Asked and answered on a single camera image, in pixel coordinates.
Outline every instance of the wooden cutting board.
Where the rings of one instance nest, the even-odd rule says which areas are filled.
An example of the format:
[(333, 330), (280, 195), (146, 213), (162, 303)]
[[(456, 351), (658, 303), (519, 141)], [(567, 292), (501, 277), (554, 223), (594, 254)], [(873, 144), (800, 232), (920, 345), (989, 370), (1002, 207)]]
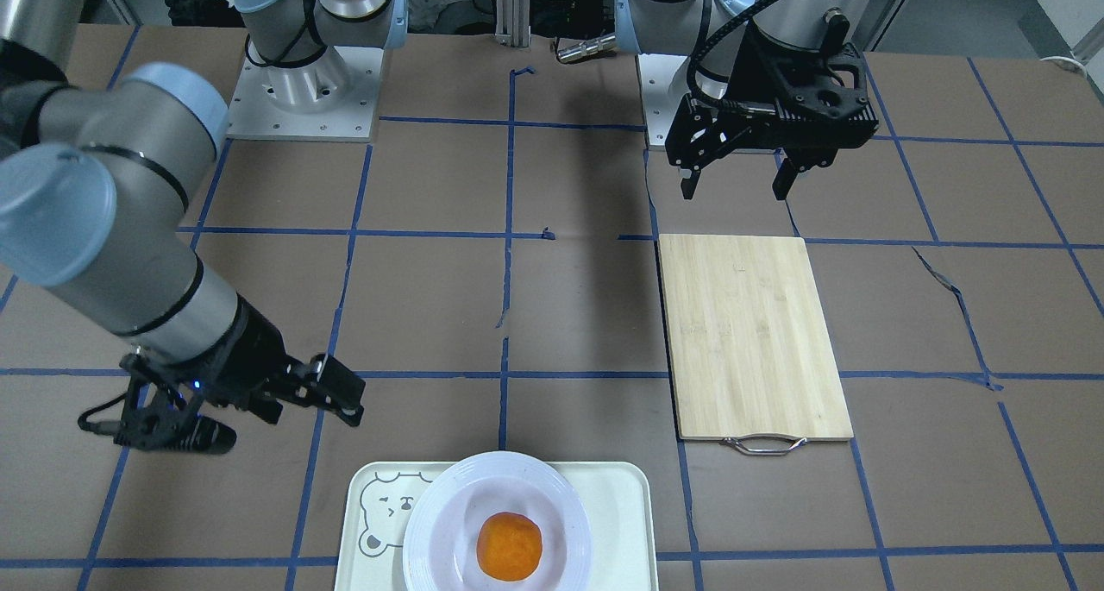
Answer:
[(800, 238), (660, 234), (679, 433), (852, 437)]

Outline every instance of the white plate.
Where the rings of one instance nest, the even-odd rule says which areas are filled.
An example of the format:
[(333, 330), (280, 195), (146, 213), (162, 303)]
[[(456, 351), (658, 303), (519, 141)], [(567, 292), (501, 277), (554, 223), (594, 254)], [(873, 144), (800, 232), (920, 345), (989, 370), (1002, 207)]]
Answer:
[[(541, 560), (524, 580), (496, 580), (476, 560), (479, 529), (500, 511), (541, 529)], [(590, 574), (591, 527), (578, 494), (520, 453), (481, 453), (450, 466), (422, 495), (403, 539), (408, 591), (583, 591)]]

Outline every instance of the white tray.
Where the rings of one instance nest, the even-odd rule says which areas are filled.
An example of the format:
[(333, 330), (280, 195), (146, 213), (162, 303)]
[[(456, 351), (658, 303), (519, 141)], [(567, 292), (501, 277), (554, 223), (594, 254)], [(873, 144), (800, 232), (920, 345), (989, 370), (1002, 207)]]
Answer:
[[(627, 462), (549, 465), (578, 493), (591, 523), (588, 591), (658, 591), (651, 495), (644, 473)], [(357, 471), (346, 499), (335, 591), (407, 591), (402, 555), (406, 521), (425, 488), (449, 466), (373, 462)]]

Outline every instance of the cutting board handle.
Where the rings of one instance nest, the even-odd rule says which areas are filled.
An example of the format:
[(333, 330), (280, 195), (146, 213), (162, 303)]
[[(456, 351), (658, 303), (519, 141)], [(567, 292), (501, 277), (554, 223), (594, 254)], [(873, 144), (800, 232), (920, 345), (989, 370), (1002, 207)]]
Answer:
[[(745, 441), (749, 440), (764, 440), (764, 439), (777, 440), (786, 443), (787, 446), (785, 446), (785, 448), (752, 448), (747, 446), (747, 444), (745, 444)], [(736, 451), (745, 455), (761, 455), (761, 456), (771, 455), (777, 457), (785, 455), (792, 451), (796, 451), (798, 447), (808, 444), (808, 442), (809, 439), (807, 437), (788, 437), (788, 436), (771, 435), (771, 436), (726, 437), (721, 441), (721, 444), (725, 446), (731, 446), (732, 448), (735, 448)]]

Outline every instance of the orange food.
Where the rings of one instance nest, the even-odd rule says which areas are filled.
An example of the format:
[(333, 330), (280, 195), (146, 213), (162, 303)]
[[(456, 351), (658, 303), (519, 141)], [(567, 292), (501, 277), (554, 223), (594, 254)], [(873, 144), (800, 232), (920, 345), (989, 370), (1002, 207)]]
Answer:
[(528, 578), (541, 561), (541, 529), (526, 516), (495, 514), (479, 529), (476, 558), (491, 578), (507, 582)]

